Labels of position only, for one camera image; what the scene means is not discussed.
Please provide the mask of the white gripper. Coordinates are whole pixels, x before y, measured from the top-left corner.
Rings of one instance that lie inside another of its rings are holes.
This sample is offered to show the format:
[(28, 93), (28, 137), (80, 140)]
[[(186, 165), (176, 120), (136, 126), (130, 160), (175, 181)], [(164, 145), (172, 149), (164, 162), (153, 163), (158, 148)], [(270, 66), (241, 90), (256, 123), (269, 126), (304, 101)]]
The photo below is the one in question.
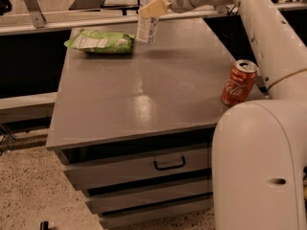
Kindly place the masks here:
[(167, 13), (168, 9), (173, 12), (182, 13), (193, 10), (192, 0), (153, 0), (139, 10), (143, 18), (159, 17)]

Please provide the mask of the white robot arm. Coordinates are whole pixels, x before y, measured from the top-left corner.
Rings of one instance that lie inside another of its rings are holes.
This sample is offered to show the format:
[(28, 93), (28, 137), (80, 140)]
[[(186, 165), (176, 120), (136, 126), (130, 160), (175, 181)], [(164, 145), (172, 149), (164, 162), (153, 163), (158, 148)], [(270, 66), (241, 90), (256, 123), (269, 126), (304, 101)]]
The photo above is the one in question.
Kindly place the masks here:
[(307, 47), (272, 0), (153, 0), (143, 17), (229, 2), (269, 92), (219, 120), (212, 142), (216, 230), (306, 230)]

